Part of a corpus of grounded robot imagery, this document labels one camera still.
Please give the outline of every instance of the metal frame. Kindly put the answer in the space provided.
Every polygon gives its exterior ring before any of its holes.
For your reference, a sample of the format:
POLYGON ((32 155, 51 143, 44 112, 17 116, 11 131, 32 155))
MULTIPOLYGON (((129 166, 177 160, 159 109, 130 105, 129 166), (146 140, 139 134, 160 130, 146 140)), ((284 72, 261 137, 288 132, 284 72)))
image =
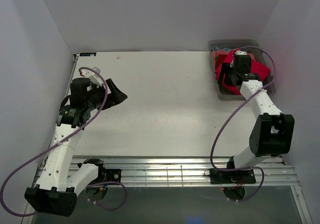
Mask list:
POLYGON ((301 186, 291 186, 292 194, 303 224, 312 224, 310 214, 301 191, 301 186))
MULTIPOLYGON (((68 176, 73 175, 87 156, 74 156, 68 176)), ((98 156, 108 169, 121 169, 121 182, 130 188, 135 187, 221 187, 210 184, 210 178, 204 176, 212 168, 209 158, 115 158, 98 156)), ((229 158, 214 158, 217 167, 226 167, 229 158)), ((267 159, 258 165, 265 172, 264 186, 298 186, 299 180, 295 168, 284 165, 280 157, 267 159)), ((43 167, 39 168, 35 180, 39 178, 43 167)), ((262 178, 259 170, 254 170, 256 183, 246 186, 258 186, 262 178)))

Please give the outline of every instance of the white table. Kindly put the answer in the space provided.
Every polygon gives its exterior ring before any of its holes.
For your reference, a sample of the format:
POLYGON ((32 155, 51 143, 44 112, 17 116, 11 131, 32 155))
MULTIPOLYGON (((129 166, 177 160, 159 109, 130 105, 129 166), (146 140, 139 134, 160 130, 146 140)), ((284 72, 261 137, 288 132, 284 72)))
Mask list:
MULTIPOLYGON (((240 101, 218 99, 205 51, 98 52, 78 68, 98 67, 128 95, 102 111, 85 131, 75 155, 208 157, 213 140, 240 101)), ((214 155, 229 157, 249 144, 255 117, 245 106, 222 133, 214 155)))

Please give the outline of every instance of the plastic bin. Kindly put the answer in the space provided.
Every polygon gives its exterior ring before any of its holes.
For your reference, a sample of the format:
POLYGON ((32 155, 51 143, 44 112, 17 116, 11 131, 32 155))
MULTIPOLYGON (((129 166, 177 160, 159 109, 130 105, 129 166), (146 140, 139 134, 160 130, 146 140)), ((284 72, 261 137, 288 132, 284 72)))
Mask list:
MULTIPOLYGON (((236 49, 236 48, 241 48, 245 46, 255 46, 259 47, 258 43, 255 40, 249 40, 249 39, 230 39, 230 40, 211 40, 208 42, 208 48, 209 48, 209 53, 210 53, 210 68, 213 72, 214 77, 216 77, 216 70, 214 67, 214 60, 212 59, 212 51, 217 47, 220 49, 223 48, 230 48, 230 49, 236 49)), ((248 53, 252 53, 254 55, 254 58, 257 62, 263 64, 266 66, 265 60, 263 58, 262 52, 257 49, 253 48, 247 48, 242 51, 246 51, 248 53)), ((268 84, 271 82, 273 79, 273 76, 271 73, 266 77, 266 79, 263 82, 263 85, 268 84)), ((217 95, 220 100, 224 101, 244 101, 245 98, 242 95, 236 95, 232 93, 231 91, 227 90, 225 87, 222 85, 218 84, 218 81, 216 80, 216 90, 217 90, 217 95)), ((272 84, 266 88, 266 91, 268 95, 273 95, 275 93, 275 86, 272 84)))

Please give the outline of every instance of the gray floor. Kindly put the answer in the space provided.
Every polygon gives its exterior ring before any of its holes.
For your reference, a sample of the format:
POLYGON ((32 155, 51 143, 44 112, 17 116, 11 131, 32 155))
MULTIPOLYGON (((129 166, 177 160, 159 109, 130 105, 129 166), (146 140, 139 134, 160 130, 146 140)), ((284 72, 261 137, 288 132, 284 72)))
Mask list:
MULTIPOLYGON (((246 187, 252 192, 256 187, 246 187)), ((232 201, 219 187, 129 188, 127 203, 119 210, 107 211, 87 202, 82 193, 70 217, 37 214, 32 224, 300 224, 301 219, 290 186, 264 186, 252 199, 232 201)), ((110 188, 102 203, 114 207, 123 190, 110 188)))

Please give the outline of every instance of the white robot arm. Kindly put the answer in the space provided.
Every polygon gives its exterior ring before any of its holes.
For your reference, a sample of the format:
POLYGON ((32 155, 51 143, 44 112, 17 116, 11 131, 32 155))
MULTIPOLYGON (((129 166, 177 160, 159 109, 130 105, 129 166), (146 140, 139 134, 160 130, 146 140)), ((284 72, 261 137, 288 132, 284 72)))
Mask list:
POLYGON ((249 99, 256 123, 249 138, 249 146, 233 156, 228 168, 254 167, 265 159, 286 154, 290 150, 295 119, 283 114, 271 101, 257 74, 251 73, 251 58, 245 51, 236 51, 232 63, 223 63, 219 84, 235 86, 249 99))
POLYGON ((51 144, 59 143, 59 146, 49 153, 35 187, 28 187, 25 191, 25 199, 37 212, 68 217, 76 207, 77 196, 86 186, 106 179, 104 163, 96 158, 79 163, 79 170, 68 177, 72 157, 83 130, 63 143, 60 141, 82 127, 89 120, 91 112, 102 106, 105 88, 109 92, 102 110, 120 104, 128 97, 111 79, 106 80, 107 86, 103 86, 102 81, 92 72, 84 72, 83 76, 72 80, 71 94, 61 103, 51 144))

